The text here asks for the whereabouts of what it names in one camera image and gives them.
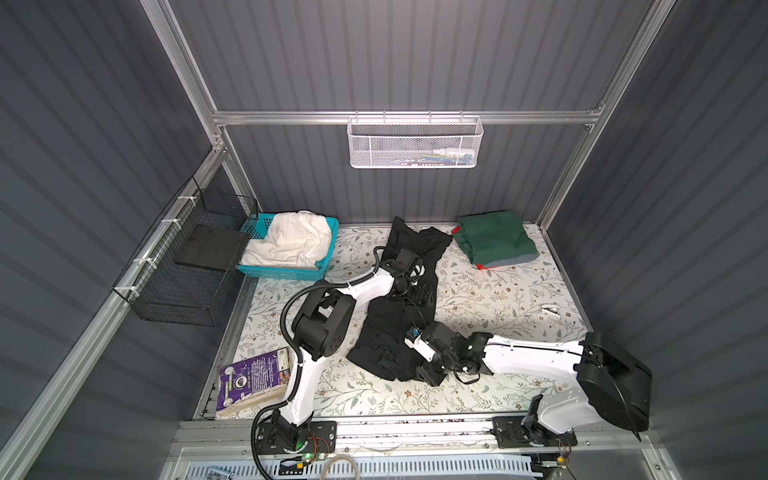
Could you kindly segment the black t-shirt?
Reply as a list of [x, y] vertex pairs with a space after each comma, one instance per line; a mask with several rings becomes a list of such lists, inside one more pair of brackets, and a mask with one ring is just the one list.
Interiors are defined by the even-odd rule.
[[416, 378], [424, 358], [406, 346], [405, 334], [434, 321], [436, 267], [451, 242], [451, 235], [434, 227], [416, 232], [402, 218], [393, 219], [384, 258], [393, 259], [396, 251], [406, 248], [420, 257], [425, 272], [415, 294], [378, 297], [368, 304], [360, 335], [346, 355], [348, 361], [383, 380], [407, 382]]

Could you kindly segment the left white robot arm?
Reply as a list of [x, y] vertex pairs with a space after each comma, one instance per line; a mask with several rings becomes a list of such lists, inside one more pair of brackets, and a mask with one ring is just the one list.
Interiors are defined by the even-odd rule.
[[291, 450], [300, 450], [310, 436], [313, 398], [327, 361], [340, 349], [354, 310], [379, 297], [403, 296], [421, 290], [423, 260], [403, 248], [382, 260], [385, 246], [373, 249], [370, 272], [348, 282], [319, 280], [295, 294], [284, 306], [280, 331], [294, 356], [284, 399], [270, 423]]

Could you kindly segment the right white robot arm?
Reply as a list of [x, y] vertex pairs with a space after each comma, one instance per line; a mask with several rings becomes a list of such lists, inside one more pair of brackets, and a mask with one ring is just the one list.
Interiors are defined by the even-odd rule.
[[599, 422], [640, 435], [649, 428], [652, 372], [607, 336], [549, 343], [489, 332], [463, 336], [440, 322], [409, 329], [407, 347], [424, 360], [418, 380], [438, 386], [448, 374], [464, 385], [482, 376], [528, 375], [562, 383], [532, 397], [524, 414], [496, 422], [500, 442], [574, 446], [576, 431]]

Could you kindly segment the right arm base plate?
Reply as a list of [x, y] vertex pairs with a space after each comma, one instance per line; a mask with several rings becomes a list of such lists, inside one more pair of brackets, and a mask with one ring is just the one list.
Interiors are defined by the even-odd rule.
[[515, 414], [492, 418], [490, 433], [500, 448], [573, 447], [578, 445], [576, 434], [569, 430], [556, 434], [546, 429], [536, 415]]

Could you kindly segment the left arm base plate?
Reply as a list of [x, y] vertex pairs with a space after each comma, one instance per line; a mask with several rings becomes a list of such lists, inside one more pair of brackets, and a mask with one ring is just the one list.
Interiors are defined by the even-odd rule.
[[294, 427], [290, 423], [267, 420], [255, 436], [259, 454], [334, 453], [338, 424], [334, 421], [310, 421]]

